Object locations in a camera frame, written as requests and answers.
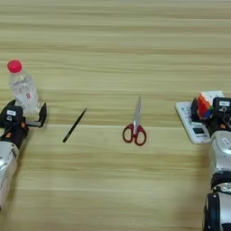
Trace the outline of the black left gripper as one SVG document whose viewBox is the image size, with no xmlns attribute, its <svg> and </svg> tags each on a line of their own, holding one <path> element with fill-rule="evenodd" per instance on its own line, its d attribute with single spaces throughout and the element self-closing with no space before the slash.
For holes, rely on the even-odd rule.
<svg viewBox="0 0 231 231">
<path fill-rule="evenodd" d="M 11 100 L 5 107 L 15 106 L 15 99 Z M 13 143 L 18 149 L 21 148 L 23 140 L 29 133 L 29 127 L 43 127 L 47 117 L 47 105 L 43 104 L 39 113 L 39 121 L 27 121 L 24 117 L 21 122 L 0 122 L 0 128 L 4 133 L 0 135 L 1 142 Z"/>
</svg>

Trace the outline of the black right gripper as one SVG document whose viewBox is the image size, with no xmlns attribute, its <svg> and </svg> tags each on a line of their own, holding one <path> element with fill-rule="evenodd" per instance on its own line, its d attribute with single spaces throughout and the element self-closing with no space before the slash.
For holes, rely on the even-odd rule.
<svg viewBox="0 0 231 231">
<path fill-rule="evenodd" d="M 191 106 L 191 120 L 199 121 L 205 125 L 208 129 L 209 135 L 217 131 L 228 131 L 231 132 L 231 115 L 223 114 L 223 115 L 213 115 L 208 118 L 200 118 L 198 115 L 198 100 L 196 98 L 193 99 Z"/>
</svg>

